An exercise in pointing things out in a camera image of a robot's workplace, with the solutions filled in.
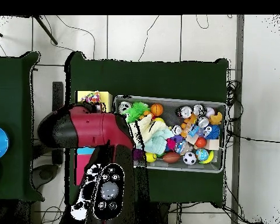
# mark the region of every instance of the tennis ball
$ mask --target tennis ball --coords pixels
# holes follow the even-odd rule
[[[156,160],[156,154],[146,152],[145,156],[147,162],[154,162]]]

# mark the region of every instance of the stuffed animal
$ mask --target stuffed animal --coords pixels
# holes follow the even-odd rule
[[[147,104],[143,102],[134,102],[132,107],[123,111],[123,114],[127,115],[125,119],[127,123],[133,123],[139,119],[140,116],[144,114],[145,111],[149,111]]]

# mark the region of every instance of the yellow ball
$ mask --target yellow ball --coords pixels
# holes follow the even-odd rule
[[[154,120],[155,120],[155,121],[160,121],[160,122],[165,123],[165,121],[164,121],[162,118],[155,118]]]
[[[146,152],[145,156],[147,162],[154,162],[156,160],[156,154]]]

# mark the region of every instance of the plush toy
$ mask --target plush toy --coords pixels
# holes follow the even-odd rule
[[[220,135],[220,128],[219,128],[218,125],[208,125],[206,127],[206,129],[211,130],[210,133],[208,133],[208,135],[204,137],[206,140],[208,140],[208,139],[217,139],[219,137],[219,135]]]
[[[170,150],[171,150],[171,151],[174,150],[175,145],[176,145],[176,142],[173,141],[172,139],[168,138],[168,139],[167,139],[167,145],[166,145],[165,152],[166,152],[166,151],[170,151]]]
[[[212,125],[218,125],[221,123],[222,118],[223,118],[222,113],[218,112],[217,115],[211,115],[209,117],[209,123]]]
[[[135,102],[133,103],[132,107],[126,109],[123,114],[127,115],[127,118],[125,119],[127,123],[133,123],[138,120],[145,111],[149,111],[147,104],[144,104],[143,102]]]

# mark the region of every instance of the toy pile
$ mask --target toy pile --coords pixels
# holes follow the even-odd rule
[[[161,118],[163,110],[159,103],[150,107],[143,102],[120,103],[118,112],[125,114],[136,144],[134,160],[142,160],[145,156],[150,163],[156,160],[176,163],[182,156],[183,162],[189,166],[211,162],[214,151],[219,149],[222,114],[201,104],[193,108],[181,106],[172,114],[184,122],[180,126],[168,127]]]

